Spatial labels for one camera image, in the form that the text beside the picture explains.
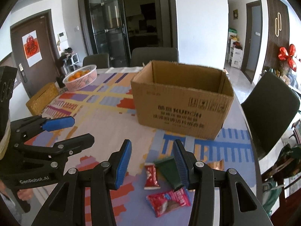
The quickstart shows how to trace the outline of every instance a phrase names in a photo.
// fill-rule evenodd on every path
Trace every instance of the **wicker basket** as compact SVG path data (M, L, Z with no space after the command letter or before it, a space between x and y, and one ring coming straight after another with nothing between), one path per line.
M26 106L32 115L39 115L58 94L55 84L48 83L26 103Z
M73 81L70 81L70 82L68 81L68 78L70 76L74 75L76 72L86 71L86 70L90 70L90 72L80 78L73 80ZM91 64L91 65L84 66L84 67L68 74L64 78L63 83L66 85L66 87L68 88L69 91L77 91L77 90L80 90L80 89L90 85L93 81L96 80L96 78L97 78L96 65Z

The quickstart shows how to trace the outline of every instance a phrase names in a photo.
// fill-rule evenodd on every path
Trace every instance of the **red candy wrapper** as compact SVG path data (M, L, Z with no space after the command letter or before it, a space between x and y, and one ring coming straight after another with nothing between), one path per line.
M155 211L157 218L181 206L191 205L187 190L184 188L180 188L176 192L171 190L154 195L148 195L146 196L146 199Z
M146 169L146 183L144 189L160 189L157 180L157 172L154 163L144 163Z

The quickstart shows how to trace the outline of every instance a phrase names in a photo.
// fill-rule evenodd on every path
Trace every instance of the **dark gray chair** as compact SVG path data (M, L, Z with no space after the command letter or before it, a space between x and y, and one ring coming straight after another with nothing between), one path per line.
M99 54L93 54L93 55L89 55L89 56L85 57L82 62L82 66L87 66L90 64L95 64L97 69L110 68L109 54L99 53Z
M146 65L151 60L179 62L179 52L175 47L137 47L132 52L130 67Z
M241 106L260 160L289 127L299 110L300 101L279 77L267 72Z

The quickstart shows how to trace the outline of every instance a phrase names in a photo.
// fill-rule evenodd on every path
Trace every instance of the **dark green package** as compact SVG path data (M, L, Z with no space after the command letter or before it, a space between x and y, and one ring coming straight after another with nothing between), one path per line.
M183 187L173 156L155 160L154 164L156 168L159 169L163 177L165 177L165 179L169 182L174 191Z

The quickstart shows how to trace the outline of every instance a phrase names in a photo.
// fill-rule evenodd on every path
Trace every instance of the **tile floor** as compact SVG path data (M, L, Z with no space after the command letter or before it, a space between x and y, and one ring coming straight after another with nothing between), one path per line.
M239 102L240 103L244 102L246 100L246 98L249 96L249 94L251 93L251 91L253 90L254 86L251 85L249 80L246 78L246 76L243 74L243 72L240 71L239 69L231 67L227 62L225 63L224 68L229 73L230 81L232 83L234 92L237 95ZM294 118L294 120L292 122L297 121L298 118L299 118L299 115L297 115L296 120ZM288 138L290 135L292 135L292 133L293 133L292 130L288 129L284 133L282 138L274 146L274 148L268 153L268 155L259 161L261 173L264 173L272 165L274 165L281 149L284 147L285 144L290 143L291 146L296 144L296 142L293 138L291 138L291 139ZM279 207L279 200L276 202L276 204L272 208L272 211L275 212L275 210L278 207Z

